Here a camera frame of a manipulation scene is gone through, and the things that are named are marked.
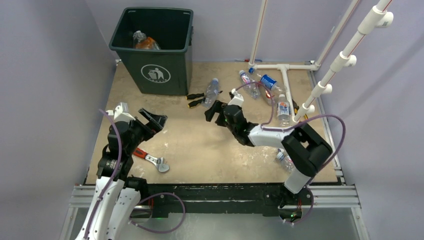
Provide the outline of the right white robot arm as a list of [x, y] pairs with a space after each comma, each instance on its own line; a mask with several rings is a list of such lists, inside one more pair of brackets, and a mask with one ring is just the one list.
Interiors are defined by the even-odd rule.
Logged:
[[247, 121], [242, 107], [219, 100], [204, 115], [207, 122], [218, 115], [215, 124], [227, 128], [243, 146], [285, 150], [294, 165], [280, 191], [282, 200], [288, 204], [300, 198], [304, 186], [333, 157], [333, 148], [306, 121], [287, 128], [264, 127]]

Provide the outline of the clear bottle blue cap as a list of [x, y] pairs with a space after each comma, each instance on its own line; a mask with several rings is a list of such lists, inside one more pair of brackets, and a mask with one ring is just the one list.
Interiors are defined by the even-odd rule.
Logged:
[[207, 109], [210, 108], [221, 92], [219, 80], [213, 78], [206, 88], [201, 105]]

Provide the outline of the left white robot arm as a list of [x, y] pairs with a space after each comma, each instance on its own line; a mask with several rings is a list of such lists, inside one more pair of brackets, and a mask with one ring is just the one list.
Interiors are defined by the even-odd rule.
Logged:
[[78, 240], [116, 240], [130, 221], [134, 207], [149, 199], [147, 181], [130, 177], [133, 153], [144, 141], [150, 140], [165, 126], [168, 117], [141, 108], [142, 123], [122, 106], [100, 111], [109, 121], [107, 145], [97, 164], [94, 194]]

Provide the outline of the large orange bottle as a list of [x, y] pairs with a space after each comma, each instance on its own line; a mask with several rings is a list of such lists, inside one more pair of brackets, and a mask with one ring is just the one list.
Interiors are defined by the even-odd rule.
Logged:
[[160, 45], [140, 30], [133, 33], [133, 48], [142, 50], [161, 50]]

